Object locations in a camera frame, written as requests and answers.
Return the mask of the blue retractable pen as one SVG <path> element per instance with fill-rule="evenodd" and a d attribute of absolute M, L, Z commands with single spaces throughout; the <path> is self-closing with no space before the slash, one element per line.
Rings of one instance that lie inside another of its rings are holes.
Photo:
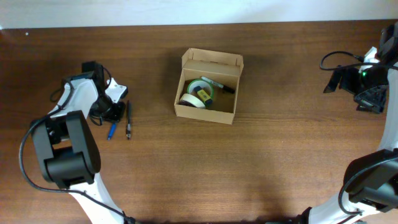
<path fill-rule="evenodd" d="M 107 140 L 111 140 L 113 138 L 116 128 L 117 128 L 117 123 L 113 123 L 109 129 Z"/>

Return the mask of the yellow and black highlighter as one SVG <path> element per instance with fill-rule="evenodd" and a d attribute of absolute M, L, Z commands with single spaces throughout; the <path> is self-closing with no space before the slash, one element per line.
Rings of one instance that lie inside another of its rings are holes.
<path fill-rule="evenodd" d="M 204 102 L 204 104 L 211 105 L 213 103 L 213 99 L 211 97 L 211 95 L 213 94 L 212 88 L 209 89 L 210 94 L 208 94 L 206 90 L 201 86 L 196 86 L 193 90 L 196 92 L 202 102 Z"/>

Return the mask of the black and white marker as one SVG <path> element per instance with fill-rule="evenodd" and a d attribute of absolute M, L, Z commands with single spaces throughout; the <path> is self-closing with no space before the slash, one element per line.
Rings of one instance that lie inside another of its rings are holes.
<path fill-rule="evenodd" d="M 229 86 L 226 86 L 224 84 L 221 84 L 219 82 L 216 82 L 216 81 L 214 81 L 214 80 L 212 80 L 210 78 L 204 77 L 204 76 L 201 76 L 200 78 L 202 80 L 214 85 L 214 86 L 217 86 L 218 88 L 222 89 L 223 91 L 225 91 L 227 93 L 235 94 L 235 89 L 233 89 L 233 88 L 231 88 Z"/>

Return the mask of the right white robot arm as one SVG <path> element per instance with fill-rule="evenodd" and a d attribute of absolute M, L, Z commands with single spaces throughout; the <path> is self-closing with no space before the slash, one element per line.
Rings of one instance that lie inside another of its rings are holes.
<path fill-rule="evenodd" d="M 379 47 L 357 63 L 331 68 L 324 93 L 343 89 L 359 111 L 385 111 L 386 123 L 376 152 L 353 160 L 340 191 L 327 202 L 308 207 L 292 223 L 361 223 L 362 218 L 397 208 L 397 24 L 382 30 Z"/>

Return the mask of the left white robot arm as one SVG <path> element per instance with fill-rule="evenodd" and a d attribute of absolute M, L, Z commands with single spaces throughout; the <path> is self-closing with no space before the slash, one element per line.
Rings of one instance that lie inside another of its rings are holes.
<path fill-rule="evenodd" d="M 88 125 L 120 122 L 127 86 L 117 84 L 102 64 L 91 61 L 82 63 L 79 75 L 62 80 L 61 92 L 55 108 L 31 122 L 19 146 L 19 167 L 24 169 L 25 142 L 32 138 L 42 176 L 56 188 L 38 186 L 25 171 L 23 177 L 37 190 L 71 195 L 92 223 L 135 223 L 103 183 L 100 151 Z"/>

